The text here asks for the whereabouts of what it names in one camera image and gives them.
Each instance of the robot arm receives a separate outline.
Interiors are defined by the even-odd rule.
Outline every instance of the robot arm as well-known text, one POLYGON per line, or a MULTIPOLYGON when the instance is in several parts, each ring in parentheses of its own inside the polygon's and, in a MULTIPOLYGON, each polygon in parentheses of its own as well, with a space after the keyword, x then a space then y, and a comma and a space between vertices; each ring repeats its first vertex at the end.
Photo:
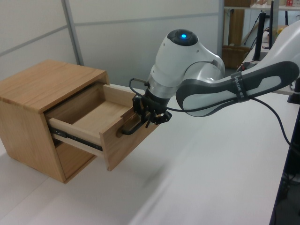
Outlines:
POLYGON ((183 112, 202 117, 283 88, 300 77, 299 38, 300 22, 296 22, 280 33, 259 64, 223 78, 225 67, 218 56, 194 33, 174 30, 163 40, 146 93, 134 99, 134 109, 142 122, 158 124, 171 118, 166 106, 174 95, 183 112))

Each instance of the wall panel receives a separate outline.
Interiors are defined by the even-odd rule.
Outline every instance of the wall panel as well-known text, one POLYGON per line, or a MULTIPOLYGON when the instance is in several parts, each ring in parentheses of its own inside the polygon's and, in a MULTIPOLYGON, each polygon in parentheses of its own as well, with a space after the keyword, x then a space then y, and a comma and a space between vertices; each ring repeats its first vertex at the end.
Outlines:
POLYGON ((84 64, 107 70, 111 83, 128 86, 132 77, 148 78, 160 44, 175 29, 193 31, 217 53, 217 15, 76 26, 76 33, 84 64))
POLYGON ((0 57, 0 80, 46 59, 76 64, 67 29, 0 57))
POLYGON ((66 24, 60 0, 1 0, 0 53, 66 24))

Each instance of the wooden drawer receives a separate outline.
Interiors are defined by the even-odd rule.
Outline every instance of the wooden drawer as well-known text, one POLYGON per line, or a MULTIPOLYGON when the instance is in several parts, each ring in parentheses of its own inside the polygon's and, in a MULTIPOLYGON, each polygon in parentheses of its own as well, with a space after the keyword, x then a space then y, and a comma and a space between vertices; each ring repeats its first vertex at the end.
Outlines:
POLYGON ((52 138, 63 142, 56 144, 59 156, 71 145, 103 157, 109 171, 115 168, 157 127, 142 127, 132 135, 121 133, 123 125, 137 117, 132 107, 134 95, 130 91, 95 82, 45 112, 52 138))

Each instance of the wooden cabinet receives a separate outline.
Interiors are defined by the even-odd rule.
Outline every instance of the wooden cabinet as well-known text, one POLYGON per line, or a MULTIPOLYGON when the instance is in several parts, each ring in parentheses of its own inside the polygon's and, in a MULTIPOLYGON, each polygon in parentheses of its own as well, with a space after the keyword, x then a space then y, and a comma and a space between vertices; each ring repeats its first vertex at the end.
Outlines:
POLYGON ((120 132, 133 96, 103 70, 46 60, 0 82, 0 138, 11 158, 61 182, 95 156, 112 170, 157 127, 120 132))

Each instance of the shelf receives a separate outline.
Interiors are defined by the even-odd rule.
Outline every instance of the shelf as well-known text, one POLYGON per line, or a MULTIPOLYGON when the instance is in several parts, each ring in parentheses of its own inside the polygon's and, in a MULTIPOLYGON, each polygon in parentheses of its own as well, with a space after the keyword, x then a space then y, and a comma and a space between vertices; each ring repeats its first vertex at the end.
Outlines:
MULTIPOLYGON (((251 6, 251 9, 265 9, 270 10, 271 5, 268 5, 267 3, 264 3, 263 5, 254 4, 251 6)), ((300 7, 294 7, 294 6, 279 6, 280 11, 300 11, 300 7)))
MULTIPOLYGON (((259 10, 270 10, 271 5, 268 5, 267 3, 264 3, 263 5, 254 4, 251 7, 230 7, 225 6, 225 9, 259 9, 259 10)), ((300 7, 294 7, 294 6, 279 6, 280 11, 300 11, 300 7)))

